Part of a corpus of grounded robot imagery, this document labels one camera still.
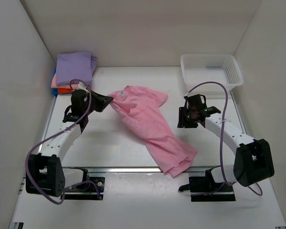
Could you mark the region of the pink t-shirt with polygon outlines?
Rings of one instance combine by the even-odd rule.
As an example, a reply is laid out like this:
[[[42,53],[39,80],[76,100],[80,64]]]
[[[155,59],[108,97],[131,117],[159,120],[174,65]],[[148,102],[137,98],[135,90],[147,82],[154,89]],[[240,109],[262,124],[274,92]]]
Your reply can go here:
[[[176,177],[187,170],[197,150],[177,138],[160,107],[168,94],[143,86],[126,86],[110,93],[111,107],[139,138],[164,174]]]

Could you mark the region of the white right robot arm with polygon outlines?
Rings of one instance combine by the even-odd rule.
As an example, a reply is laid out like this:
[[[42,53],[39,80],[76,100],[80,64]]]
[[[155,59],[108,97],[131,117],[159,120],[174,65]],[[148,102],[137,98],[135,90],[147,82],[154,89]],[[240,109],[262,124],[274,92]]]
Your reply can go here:
[[[244,187],[258,183],[275,174],[269,143],[257,140],[224,119],[221,111],[206,105],[204,95],[185,96],[184,106],[179,108],[178,128],[197,128],[199,125],[220,139],[220,147],[227,145],[233,152],[234,164],[206,171],[204,186],[217,190],[221,183],[239,183]]]

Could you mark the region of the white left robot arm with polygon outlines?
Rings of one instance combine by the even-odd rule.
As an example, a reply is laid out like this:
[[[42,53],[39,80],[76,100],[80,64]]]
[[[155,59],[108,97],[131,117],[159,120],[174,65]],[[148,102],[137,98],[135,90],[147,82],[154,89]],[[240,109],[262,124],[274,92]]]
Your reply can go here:
[[[103,112],[113,97],[98,94],[88,89],[77,89],[71,93],[71,104],[65,109],[58,133],[41,142],[43,148],[37,154],[29,151],[25,160],[27,193],[39,194],[51,202],[64,199],[66,190],[87,189],[93,182],[87,169],[63,168],[62,161],[74,141],[86,128],[92,112]]]

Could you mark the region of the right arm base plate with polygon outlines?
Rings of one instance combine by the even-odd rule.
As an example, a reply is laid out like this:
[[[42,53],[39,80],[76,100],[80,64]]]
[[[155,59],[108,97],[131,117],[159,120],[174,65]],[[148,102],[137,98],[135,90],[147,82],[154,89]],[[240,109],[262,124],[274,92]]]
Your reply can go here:
[[[236,201],[232,186],[214,183],[205,177],[189,177],[189,183],[182,185],[179,192],[190,191],[192,202],[233,202]]]

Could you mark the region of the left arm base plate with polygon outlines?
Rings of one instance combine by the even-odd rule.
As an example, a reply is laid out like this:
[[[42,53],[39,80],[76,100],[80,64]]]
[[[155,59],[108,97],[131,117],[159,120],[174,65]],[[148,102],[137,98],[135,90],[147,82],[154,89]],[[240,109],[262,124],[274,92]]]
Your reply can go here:
[[[73,187],[66,191],[65,200],[103,200],[105,177],[90,177],[97,188],[92,183],[86,183],[78,187]]]

